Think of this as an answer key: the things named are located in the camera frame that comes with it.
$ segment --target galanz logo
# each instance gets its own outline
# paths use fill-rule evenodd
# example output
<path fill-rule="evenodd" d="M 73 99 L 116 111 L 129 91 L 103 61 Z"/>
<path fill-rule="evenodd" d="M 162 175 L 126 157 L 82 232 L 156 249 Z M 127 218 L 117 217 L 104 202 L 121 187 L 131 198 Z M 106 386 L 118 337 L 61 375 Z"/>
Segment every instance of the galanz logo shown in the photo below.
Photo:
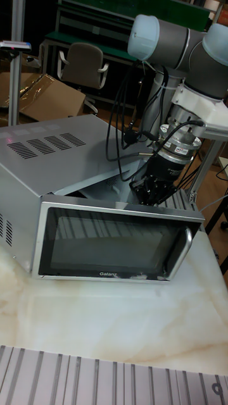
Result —
<path fill-rule="evenodd" d="M 117 273 L 103 273 L 103 272 L 101 272 L 101 273 L 99 273 L 99 275 L 102 276 L 102 277 L 115 277 L 115 276 L 117 276 Z"/>

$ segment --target metal pole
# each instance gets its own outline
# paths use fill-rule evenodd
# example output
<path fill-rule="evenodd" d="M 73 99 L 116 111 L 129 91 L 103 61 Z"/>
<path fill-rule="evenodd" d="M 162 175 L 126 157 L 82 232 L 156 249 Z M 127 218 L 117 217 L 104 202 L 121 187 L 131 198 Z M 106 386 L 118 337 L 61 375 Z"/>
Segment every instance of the metal pole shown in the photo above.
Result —
<path fill-rule="evenodd" d="M 218 10 L 216 11 L 215 18 L 213 19 L 213 24 L 216 24 L 218 22 L 218 19 L 220 17 L 221 11 L 222 11 L 222 8 L 223 8 L 223 4 L 220 3 L 219 6 L 218 6 Z"/>
<path fill-rule="evenodd" d="M 199 190 L 207 172 L 209 171 L 214 159 L 216 158 L 216 155 L 219 151 L 219 149 L 222 146 L 222 140 L 213 140 L 212 144 L 203 159 L 201 166 L 199 168 L 199 171 L 193 180 L 193 183 L 191 187 L 187 190 L 187 195 L 190 200 L 195 200 L 196 198 L 196 193 Z"/>
<path fill-rule="evenodd" d="M 13 0 L 11 40 L 23 41 L 24 20 L 25 0 Z M 9 126 L 18 124 L 21 72 L 22 53 L 19 53 L 10 64 Z"/>

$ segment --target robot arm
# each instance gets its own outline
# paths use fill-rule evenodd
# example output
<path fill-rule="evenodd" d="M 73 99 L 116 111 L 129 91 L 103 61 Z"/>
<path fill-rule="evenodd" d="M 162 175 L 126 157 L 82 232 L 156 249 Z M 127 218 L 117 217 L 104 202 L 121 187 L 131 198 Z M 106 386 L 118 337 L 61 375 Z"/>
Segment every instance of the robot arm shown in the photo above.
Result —
<path fill-rule="evenodd" d="M 228 88 L 228 28 L 214 24 L 207 34 L 153 16 L 137 16 L 128 52 L 141 61 L 180 70 L 186 77 L 173 98 L 171 115 L 159 129 L 160 140 L 146 171 L 130 186 L 142 204 L 166 200 L 191 161 L 207 128 L 227 130 L 228 111 L 222 99 Z"/>

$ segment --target white marble surface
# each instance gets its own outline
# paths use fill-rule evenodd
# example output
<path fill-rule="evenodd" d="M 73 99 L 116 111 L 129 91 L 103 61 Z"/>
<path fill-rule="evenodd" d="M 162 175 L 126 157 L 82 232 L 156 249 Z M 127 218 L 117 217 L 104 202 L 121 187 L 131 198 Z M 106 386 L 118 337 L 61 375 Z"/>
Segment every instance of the white marble surface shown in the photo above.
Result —
<path fill-rule="evenodd" d="M 0 247 L 0 344 L 228 375 L 228 293 L 199 232 L 174 280 L 33 280 Z"/>

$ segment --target microwave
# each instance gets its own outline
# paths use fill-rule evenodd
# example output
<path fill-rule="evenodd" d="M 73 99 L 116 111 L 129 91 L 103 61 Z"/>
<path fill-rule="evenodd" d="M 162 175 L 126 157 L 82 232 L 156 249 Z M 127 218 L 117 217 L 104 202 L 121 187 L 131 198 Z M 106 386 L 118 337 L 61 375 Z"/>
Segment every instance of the microwave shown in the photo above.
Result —
<path fill-rule="evenodd" d="M 106 130 L 92 115 L 0 128 L 0 243 L 35 278 L 170 281 L 203 222 L 183 190 L 134 204 Z"/>

